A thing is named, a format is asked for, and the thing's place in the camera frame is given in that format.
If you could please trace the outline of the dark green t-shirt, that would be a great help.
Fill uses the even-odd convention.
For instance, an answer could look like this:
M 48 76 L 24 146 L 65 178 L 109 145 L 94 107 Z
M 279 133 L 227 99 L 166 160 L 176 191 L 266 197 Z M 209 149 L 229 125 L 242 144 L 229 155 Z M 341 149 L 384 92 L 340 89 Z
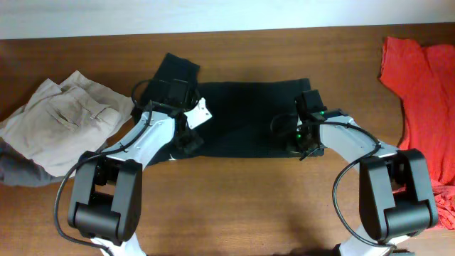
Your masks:
M 296 135 L 295 99 L 310 90 L 308 78 L 279 82 L 198 82 L 199 65 L 170 53 L 139 96 L 138 103 L 158 100 L 161 81 L 182 80 L 205 98 L 212 117 L 196 127 L 189 150 L 170 142 L 151 160 L 157 164 L 197 156 L 291 158 L 301 150 Z

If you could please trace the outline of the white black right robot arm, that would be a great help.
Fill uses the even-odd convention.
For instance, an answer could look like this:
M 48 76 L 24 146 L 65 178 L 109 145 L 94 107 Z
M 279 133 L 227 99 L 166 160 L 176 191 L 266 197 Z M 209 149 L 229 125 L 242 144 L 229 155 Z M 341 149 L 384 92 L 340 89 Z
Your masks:
M 328 148 L 348 163 L 333 182 L 331 196 L 351 237 L 322 255 L 398 255 L 399 243 L 436 226 L 437 206 L 421 151 L 383 143 L 341 110 L 299 110 L 296 115 L 303 158 Z M 337 197 L 339 183 L 351 169 L 359 173 L 361 224 L 356 230 L 343 217 Z

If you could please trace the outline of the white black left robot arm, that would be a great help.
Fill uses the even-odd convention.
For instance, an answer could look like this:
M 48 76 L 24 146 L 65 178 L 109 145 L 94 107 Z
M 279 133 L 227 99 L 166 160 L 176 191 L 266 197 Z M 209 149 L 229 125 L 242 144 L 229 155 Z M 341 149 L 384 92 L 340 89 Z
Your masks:
M 84 237 L 82 245 L 103 255 L 143 255 L 136 235 L 143 171 L 163 146 L 179 142 L 211 117 L 205 98 L 188 108 L 150 102 L 116 144 L 85 152 L 69 171 L 74 184 L 68 225 Z

